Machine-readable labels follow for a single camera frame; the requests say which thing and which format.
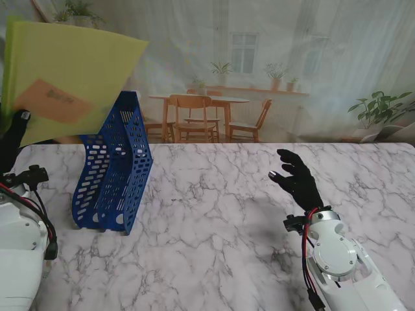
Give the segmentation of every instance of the brown envelope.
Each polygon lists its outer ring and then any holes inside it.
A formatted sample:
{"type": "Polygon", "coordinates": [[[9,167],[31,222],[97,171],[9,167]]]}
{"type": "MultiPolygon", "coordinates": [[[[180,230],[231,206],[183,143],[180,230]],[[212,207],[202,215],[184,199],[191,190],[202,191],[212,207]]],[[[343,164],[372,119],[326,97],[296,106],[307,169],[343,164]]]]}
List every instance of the brown envelope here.
{"type": "Polygon", "coordinates": [[[76,123],[92,110],[93,104],[39,79],[20,94],[13,107],[57,122],[76,123]]]}

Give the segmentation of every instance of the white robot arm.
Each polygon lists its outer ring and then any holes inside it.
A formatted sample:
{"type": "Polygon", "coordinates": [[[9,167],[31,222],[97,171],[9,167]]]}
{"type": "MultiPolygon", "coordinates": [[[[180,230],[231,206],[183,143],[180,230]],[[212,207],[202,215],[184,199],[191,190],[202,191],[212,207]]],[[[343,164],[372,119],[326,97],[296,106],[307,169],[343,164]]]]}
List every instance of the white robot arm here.
{"type": "Polygon", "coordinates": [[[277,153],[285,163],[282,169],[291,176],[275,171],[268,176],[305,211],[305,216],[288,215],[284,225],[302,235],[303,276],[314,309],[325,310],[328,305],[331,311],[406,310],[363,246],[341,234],[344,223],[330,206],[324,207],[314,177],[299,155],[284,149],[277,153]],[[309,238],[316,240],[315,245],[309,238]],[[314,247],[312,255],[307,254],[307,241],[314,247]]]}
{"type": "MultiPolygon", "coordinates": [[[[13,189],[27,197],[22,185],[13,189]]],[[[0,195],[0,310],[28,310],[42,278],[45,224],[22,204],[0,195]]]]}
{"type": "Polygon", "coordinates": [[[316,243],[307,265],[331,311],[406,310],[363,246],[340,234],[343,227],[332,210],[315,212],[309,225],[316,243]]]}
{"type": "Polygon", "coordinates": [[[18,176],[0,178],[0,311],[29,310],[40,281],[44,260],[57,256],[56,232],[42,201],[35,208],[23,186],[47,180],[44,168],[35,165],[18,176]]]}

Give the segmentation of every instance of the yellow folder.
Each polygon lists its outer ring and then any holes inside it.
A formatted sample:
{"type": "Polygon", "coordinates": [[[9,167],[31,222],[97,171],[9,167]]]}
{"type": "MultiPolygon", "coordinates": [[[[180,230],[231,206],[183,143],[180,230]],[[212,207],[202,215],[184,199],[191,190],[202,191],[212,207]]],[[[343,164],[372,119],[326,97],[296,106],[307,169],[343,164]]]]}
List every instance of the yellow folder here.
{"type": "Polygon", "coordinates": [[[69,25],[11,21],[8,27],[1,129],[15,110],[31,111],[22,146],[98,133],[148,44],[69,25]]]}

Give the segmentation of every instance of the potted plant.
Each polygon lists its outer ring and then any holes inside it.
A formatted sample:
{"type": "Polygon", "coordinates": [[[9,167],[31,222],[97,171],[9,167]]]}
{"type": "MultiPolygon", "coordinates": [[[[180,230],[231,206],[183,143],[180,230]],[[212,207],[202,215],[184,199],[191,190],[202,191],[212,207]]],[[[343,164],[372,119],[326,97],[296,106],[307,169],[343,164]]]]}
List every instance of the potted plant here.
{"type": "Polygon", "coordinates": [[[69,20],[71,18],[71,13],[69,13],[67,10],[62,10],[56,13],[53,18],[58,24],[71,24],[69,20]]]}
{"type": "Polygon", "coordinates": [[[410,94],[412,92],[406,92],[398,97],[391,97],[386,96],[382,91],[378,91],[372,94],[372,100],[369,103],[367,103],[369,101],[367,98],[358,99],[359,103],[350,107],[348,112],[356,108],[364,109],[357,116],[357,120],[362,122],[363,128],[355,130],[353,136],[365,137],[380,132],[379,128],[374,128],[376,124],[394,122],[407,112],[415,111],[415,101],[401,108],[403,103],[399,99],[410,94]]]}
{"type": "Polygon", "coordinates": [[[272,79],[271,90],[277,91],[281,84],[281,79],[288,73],[288,69],[283,63],[267,63],[264,71],[272,79]]]}
{"type": "Polygon", "coordinates": [[[98,28],[98,22],[104,20],[93,13],[89,8],[91,3],[84,3],[81,0],[66,0],[65,10],[54,15],[57,22],[68,21],[71,25],[98,28]]]}
{"type": "Polygon", "coordinates": [[[198,95],[206,96],[205,80],[199,79],[197,76],[193,78],[193,85],[198,95]]]}
{"type": "Polygon", "coordinates": [[[220,62],[211,64],[213,65],[212,73],[217,76],[218,86],[225,86],[226,75],[231,72],[231,63],[225,63],[223,65],[220,62]]]}
{"type": "Polygon", "coordinates": [[[294,86],[295,86],[297,81],[298,81],[298,78],[294,77],[294,78],[291,79],[290,82],[287,82],[287,92],[293,92],[294,91],[294,86]]]}

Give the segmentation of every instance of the blue magazine rack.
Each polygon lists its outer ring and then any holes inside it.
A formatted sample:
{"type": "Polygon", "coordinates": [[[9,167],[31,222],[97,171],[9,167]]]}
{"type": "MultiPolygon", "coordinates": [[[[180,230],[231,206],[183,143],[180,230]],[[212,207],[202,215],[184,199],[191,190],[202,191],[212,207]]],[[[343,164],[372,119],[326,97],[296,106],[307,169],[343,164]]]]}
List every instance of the blue magazine rack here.
{"type": "Polygon", "coordinates": [[[153,162],[136,92],[121,92],[100,132],[81,139],[86,156],[72,201],[75,223],[129,234],[153,162]]]}

